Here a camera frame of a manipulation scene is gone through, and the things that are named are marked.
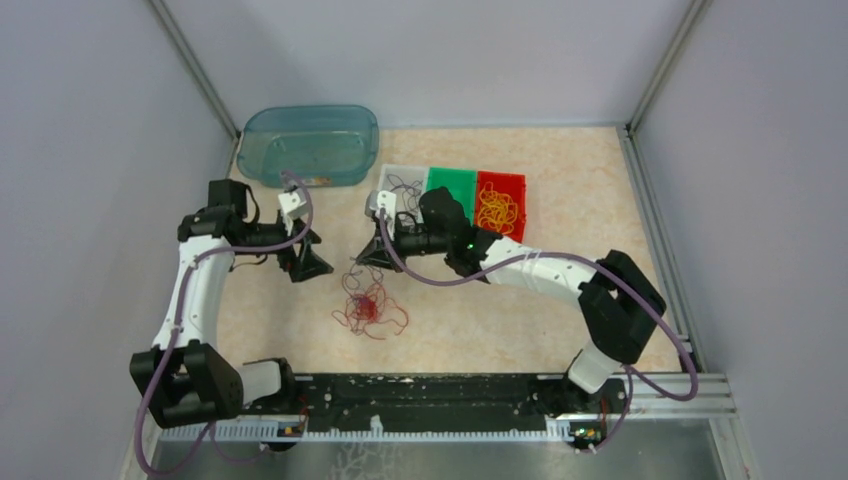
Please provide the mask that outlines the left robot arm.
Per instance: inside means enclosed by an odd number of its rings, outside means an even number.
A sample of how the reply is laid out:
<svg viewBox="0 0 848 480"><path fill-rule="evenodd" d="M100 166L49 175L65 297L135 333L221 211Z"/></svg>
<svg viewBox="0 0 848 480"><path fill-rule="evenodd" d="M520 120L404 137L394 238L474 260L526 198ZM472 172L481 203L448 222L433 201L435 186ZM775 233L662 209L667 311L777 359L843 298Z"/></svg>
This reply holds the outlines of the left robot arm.
<svg viewBox="0 0 848 480"><path fill-rule="evenodd" d="M228 274L239 255L276 257L292 282L332 273L314 245L314 203L306 184L282 175L277 216L262 223L250 213L252 188L232 179L208 186L206 206L178 230L178 274L162 326L151 347L132 356L129 371L142 395L139 416L163 429L230 420L262 401L277 414L300 399L291 366L271 358L233 366L217 349L217 326Z"/></svg>

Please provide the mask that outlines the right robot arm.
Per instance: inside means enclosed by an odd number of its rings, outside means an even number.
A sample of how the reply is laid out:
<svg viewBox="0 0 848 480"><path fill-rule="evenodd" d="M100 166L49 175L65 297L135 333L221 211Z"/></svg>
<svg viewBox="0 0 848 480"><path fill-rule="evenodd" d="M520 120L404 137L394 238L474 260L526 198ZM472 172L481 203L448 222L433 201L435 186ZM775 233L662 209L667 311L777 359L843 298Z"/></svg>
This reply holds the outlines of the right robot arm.
<svg viewBox="0 0 848 480"><path fill-rule="evenodd" d="M590 411L602 398L607 379L641 357L667 304L624 252L611 250L599 260L544 252L477 226L449 190L425 192L417 213L397 208L398 197L374 190L365 214L375 234L357 256L360 265L406 270L410 256L440 255L456 274L452 285L470 281L522 288L578 309L588 343L566 371L563 398L576 412Z"/></svg>

